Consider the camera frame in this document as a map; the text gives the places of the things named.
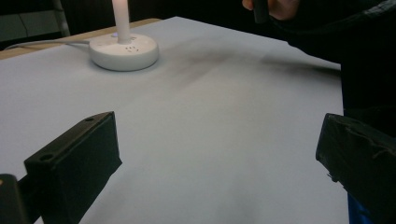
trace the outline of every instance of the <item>small holes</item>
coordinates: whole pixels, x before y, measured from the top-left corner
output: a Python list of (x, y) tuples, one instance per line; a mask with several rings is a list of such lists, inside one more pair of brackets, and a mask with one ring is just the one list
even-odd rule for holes
[(134, 52), (138, 52), (138, 51), (139, 51), (139, 49), (137, 49), (135, 46), (126, 48), (126, 50), (127, 50), (128, 52), (130, 52), (130, 53), (134, 53)]
[(52, 154), (47, 154), (47, 155), (40, 157), (40, 160), (41, 161), (49, 161), (50, 159), (52, 159), (52, 157), (53, 157)]

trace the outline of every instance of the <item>hand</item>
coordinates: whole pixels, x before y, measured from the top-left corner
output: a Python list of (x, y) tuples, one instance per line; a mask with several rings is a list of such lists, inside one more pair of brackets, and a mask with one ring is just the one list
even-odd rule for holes
[[(279, 21), (293, 19), (299, 5), (300, 0), (268, 0), (270, 15)], [(242, 0), (242, 6), (248, 10), (253, 10), (253, 0)]]

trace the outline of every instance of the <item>table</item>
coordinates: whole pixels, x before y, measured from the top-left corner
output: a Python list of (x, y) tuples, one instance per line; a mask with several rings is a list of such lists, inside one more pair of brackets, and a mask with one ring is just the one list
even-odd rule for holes
[(123, 165), (81, 223), (347, 223), (315, 160), (324, 115), (343, 112), (338, 64), (178, 17), (132, 32), (160, 46), (147, 69), (104, 70), (86, 46), (0, 61), (2, 173), (115, 111)]
[[(149, 23), (152, 23), (155, 21), (160, 21), (160, 20), (151, 18), (151, 19), (146, 19), (146, 20), (142, 20), (142, 21), (134, 21), (134, 22), (130, 23), (130, 27), (135, 28), (135, 27), (138, 27), (141, 25), (146, 25), (146, 24), (149, 24)], [(84, 40), (84, 39), (89, 39), (89, 38), (99, 36), (99, 35), (112, 34), (115, 32), (117, 32), (117, 29), (114, 26), (114, 27), (108, 27), (105, 29), (96, 30), (96, 31), (92, 31), (92, 32), (84, 33), (84, 34), (71, 35), (68, 37), (60, 38), (60, 40)], [(42, 49), (49, 49), (49, 48), (53, 48), (55, 46), (60, 46), (60, 45), (62, 45), (62, 44), (42, 44), (42, 45), (32, 45), (32, 46), (29, 46), (26, 48), (3, 50), (3, 51), (0, 51), (0, 60), (12, 58), (12, 57), (19, 56), (19, 55), (26, 54), (26, 53), (32, 53), (32, 52), (42, 50)]]

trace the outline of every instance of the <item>white base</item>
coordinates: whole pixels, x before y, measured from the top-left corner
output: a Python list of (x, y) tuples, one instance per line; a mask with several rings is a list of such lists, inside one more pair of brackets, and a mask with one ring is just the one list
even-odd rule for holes
[(113, 35), (102, 35), (90, 41), (91, 59), (97, 65), (114, 71), (134, 71), (154, 64), (159, 57), (157, 43), (145, 35), (131, 35), (132, 42), (122, 45)]

